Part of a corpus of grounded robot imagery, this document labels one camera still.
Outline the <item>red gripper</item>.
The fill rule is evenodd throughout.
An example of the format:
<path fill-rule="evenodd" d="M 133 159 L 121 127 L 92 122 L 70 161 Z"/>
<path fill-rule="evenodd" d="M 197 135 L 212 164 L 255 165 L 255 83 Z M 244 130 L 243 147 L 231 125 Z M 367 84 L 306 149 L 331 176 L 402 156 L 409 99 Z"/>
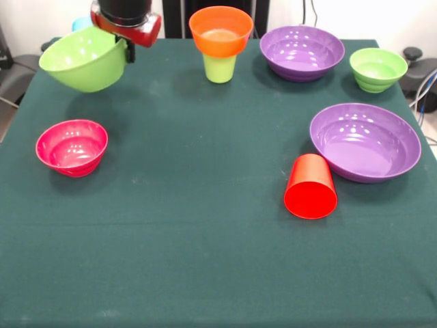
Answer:
<path fill-rule="evenodd" d="M 128 64 L 135 62 L 135 44 L 149 48 L 155 43 L 162 23 L 151 1 L 92 1 L 90 15 L 95 26 L 115 34 L 115 43 L 127 39 Z"/>

